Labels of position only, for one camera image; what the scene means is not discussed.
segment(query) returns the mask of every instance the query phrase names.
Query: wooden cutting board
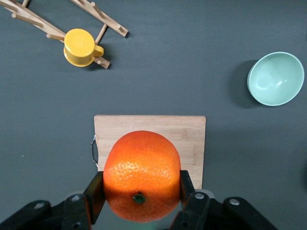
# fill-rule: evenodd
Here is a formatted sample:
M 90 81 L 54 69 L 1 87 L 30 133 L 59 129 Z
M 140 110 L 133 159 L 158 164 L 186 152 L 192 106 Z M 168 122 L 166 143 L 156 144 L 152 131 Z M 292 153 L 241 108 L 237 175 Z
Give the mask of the wooden cutting board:
M 195 188 L 202 188 L 206 117 L 96 115 L 94 126 L 99 171 L 104 170 L 109 152 L 119 138 L 132 131 L 147 130 L 163 135 L 174 144 L 181 169 L 188 170 Z

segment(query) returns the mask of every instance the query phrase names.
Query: yellow cup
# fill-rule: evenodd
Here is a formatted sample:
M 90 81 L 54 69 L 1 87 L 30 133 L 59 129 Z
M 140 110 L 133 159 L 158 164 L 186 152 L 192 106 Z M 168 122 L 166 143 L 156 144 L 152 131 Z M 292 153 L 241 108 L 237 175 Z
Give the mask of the yellow cup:
M 74 66 L 90 65 L 95 57 L 104 54 L 104 49 L 95 44 L 92 35 L 83 29 L 72 29 L 64 38 L 64 56 Z

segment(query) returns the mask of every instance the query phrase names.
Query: wooden drying rack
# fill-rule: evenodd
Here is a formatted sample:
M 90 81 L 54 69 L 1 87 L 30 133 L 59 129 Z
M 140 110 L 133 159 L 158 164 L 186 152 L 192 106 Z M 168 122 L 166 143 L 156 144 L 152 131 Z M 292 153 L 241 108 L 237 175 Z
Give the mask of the wooden drying rack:
M 56 28 L 52 24 L 45 21 L 43 18 L 39 17 L 31 10 L 27 8 L 30 0 L 24 0 L 22 4 L 15 0 L 0 0 L 0 5 L 4 6 L 6 9 L 12 12 L 12 18 L 17 18 L 27 23 L 31 23 L 36 26 L 38 29 L 46 32 L 47 38 L 52 38 L 59 40 L 60 42 L 64 43 L 65 33 L 60 29 Z M 87 11 L 89 14 L 94 16 L 96 19 L 100 20 L 104 25 L 99 32 L 95 43 L 98 44 L 104 35 L 106 29 L 108 27 L 112 28 L 120 35 L 125 37 L 128 33 L 128 30 L 120 25 L 119 23 L 115 22 L 112 18 L 102 12 L 99 7 L 94 2 L 89 2 L 87 0 L 71 0 L 73 3 Z M 103 57 L 95 57 L 94 62 L 98 65 L 108 68 L 110 62 L 105 60 Z

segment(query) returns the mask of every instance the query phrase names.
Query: bowl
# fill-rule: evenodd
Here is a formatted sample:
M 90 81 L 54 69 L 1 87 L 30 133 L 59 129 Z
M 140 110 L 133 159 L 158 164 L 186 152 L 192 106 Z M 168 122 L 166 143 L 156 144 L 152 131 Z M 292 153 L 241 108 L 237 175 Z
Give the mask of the bowl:
M 248 74 L 248 90 L 261 104 L 282 105 L 292 100 L 304 83 L 304 68 L 297 57 L 275 52 L 261 58 Z

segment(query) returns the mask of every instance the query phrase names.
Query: orange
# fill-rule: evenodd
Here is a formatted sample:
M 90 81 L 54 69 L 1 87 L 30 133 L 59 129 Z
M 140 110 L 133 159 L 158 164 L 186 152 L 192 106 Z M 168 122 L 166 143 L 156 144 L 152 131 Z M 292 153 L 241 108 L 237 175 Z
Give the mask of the orange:
M 134 131 L 113 146 L 104 169 L 104 193 L 119 217 L 149 222 L 169 214 L 180 200 L 180 157 L 160 134 Z

